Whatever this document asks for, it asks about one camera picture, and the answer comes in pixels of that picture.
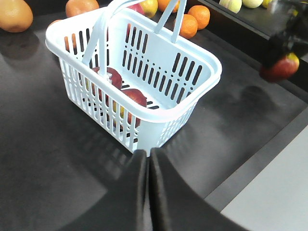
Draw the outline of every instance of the basket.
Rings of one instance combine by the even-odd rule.
[[[185,0],[173,32],[164,25],[177,0],[158,23],[127,8],[140,1],[113,0],[56,22],[46,31],[46,46],[59,57],[68,98],[130,152],[149,154],[187,122],[200,97],[219,82],[221,63],[179,36]],[[97,66],[98,73],[91,69]],[[110,84],[108,66],[122,76],[123,89],[144,94],[146,107]]]

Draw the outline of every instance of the basket slot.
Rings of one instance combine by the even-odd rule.
[[[139,29],[137,26],[132,27],[131,23],[127,26],[127,35],[125,42],[131,47],[136,47],[136,50],[140,50],[145,53],[149,35]]]
[[[85,50],[85,46],[83,44],[83,34],[82,34],[82,30],[79,31],[79,41],[80,41],[80,51],[84,52]]]
[[[161,133],[158,145],[163,145],[170,137],[172,137],[188,120],[195,104],[190,107],[181,117],[173,120],[165,125],[163,132]]]

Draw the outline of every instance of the dark countertop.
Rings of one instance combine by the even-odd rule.
[[[47,25],[58,18],[64,14],[37,16],[20,34],[0,31],[0,231],[54,231],[69,223],[108,191],[131,157],[68,99],[57,58],[45,46]],[[289,82],[263,81],[258,63],[207,30],[192,41],[220,59],[221,81],[163,149],[206,198],[259,154],[249,180],[265,167],[260,159],[273,159],[307,125],[299,119],[307,95]],[[272,142],[277,136],[279,145]]]

